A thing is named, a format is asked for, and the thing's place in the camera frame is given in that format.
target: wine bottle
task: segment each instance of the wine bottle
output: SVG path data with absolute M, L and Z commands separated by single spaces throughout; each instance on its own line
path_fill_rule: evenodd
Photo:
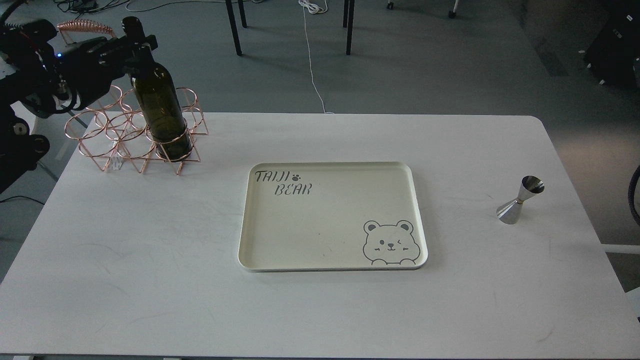
M 191 154 L 193 144 L 175 95 L 171 74 L 154 61 L 137 17 L 124 18 L 122 27 L 127 38 L 135 44 L 136 60 L 130 73 L 131 86 L 151 136 L 156 141 L 156 154 L 171 162 L 184 160 Z

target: bear cartoon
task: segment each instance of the bear cartoon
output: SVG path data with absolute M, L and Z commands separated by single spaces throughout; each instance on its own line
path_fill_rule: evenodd
M 382 260 L 385 264 L 400 264 L 403 261 L 415 260 L 420 256 L 420 247 L 413 238 L 413 225 L 406 220 L 400 220 L 396 225 L 380 225 L 371 220 L 364 224 L 367 239 L 362 251 L 364 256 L 375 261 Z

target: black metal leg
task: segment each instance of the black metal leg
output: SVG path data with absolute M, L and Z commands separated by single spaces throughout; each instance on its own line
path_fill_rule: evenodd
M 347 21 L 347 55 L 351 55 L 351 34 L 353 33 L 353 8 L 356 0 L 349 0 L 349 19 Z
M 238 8 L 240 9 L 240 22 L 242 27 L 246 29 L 246 17 L 244 16 L 244 1 L 238 0 Z
M 342 27 L 347 27 L 347 13 L 349 11 L 349 0 L 344 0 L 344 13 L 342 14 Z
M 225 0 L 227 4 L 227 14 L 229 15 L 229 24 L 231 25 L 231 34 L 234 36 L 234 45 L 236 46 L 236 54 L 242 56 L 242 49 L 240 49 L 240 39 L 238 38 L 238 29 L 236 27 L 236 16 L 234 15 L 234 8 L 231 6 L 231 0 Z

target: stainless steel bar jigger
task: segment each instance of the stainless steel bar jigger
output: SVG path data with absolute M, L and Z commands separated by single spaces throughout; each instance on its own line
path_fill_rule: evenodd
M 520 218 L 524 200 L 531 199 L 543 191 L 545 191 L 545 183 L 543 183 L 542 180 L 531 175 L 525 176 L 522 178 L 518 197 L 507 202 L 505 205 L 499 206 L 495 213 L 498 215 L 500 221 L 513 225 L 517 223 Z

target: black cable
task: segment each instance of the black cable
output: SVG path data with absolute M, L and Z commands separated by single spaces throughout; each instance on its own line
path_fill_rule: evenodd
M 53 2 L 56 4 L 58 9 L 60 9 L 60 11 L 62 11 L 63 13 L 67 13 L 67 12 L 76 13 L 78 14 L 76 18 L 78 18 L 84 14 L 99 13 L 104 10 L 112 9 L 117 6 L 127 4 L 129 0 L 123 0 L 123 1 L 109 0 L 107 5 L 101 6 L 99 8 L 94 8 L 94 9 L 84 8 L 83 7 L 84 4 L 76 4 L 78 2 L 77 0 L 54 0 Z
M 3 202 L 7 202 L 7 201 L 9 201 L 9 200 L 12 200 L 12 199 L 17 199 L 17 198 L 23 198 L 23 199 L 33 200 L 33 201 L 35 201 L 35 202 L 37 202 L 37 203 L 39 203 L 39 204 L 44 205 L 44 202 L 42 202 L 42 201 L 40 201 L 40 200 L 36 200 L 36 199 L 34 199 L 34 198 L 32 198 L 32 197 L 23 196 L 23 195 L 16 195 L 16 196 L 8 197 L 8 198 L 6 198 L 6 199 L 4 199 L 4 200 L 0 200 L 0 204 L 2 204 Z
M 6 20 L 9 19 L 9 16 L 11 16 L 15 9 L 26 1 L 27 0 L 15 0 L 13 4 L 9 5 L 9 7 L 2 13 L 2 16 L 0 16 L 0 26 L 4 26 Z
M 640 215 L 636 210 L 636 187 L 638 185 L 638 179 L 640 179 L 640 166 L 634 172 L 634 175 L 631 177 L 631 182 L 629 182 L 629 192 L 627 193 L 627 199 L 629 200 L 629 209 L 631 210 L 631 216 L 634 217 L 634 220 L 638 225 L 640 225 Z

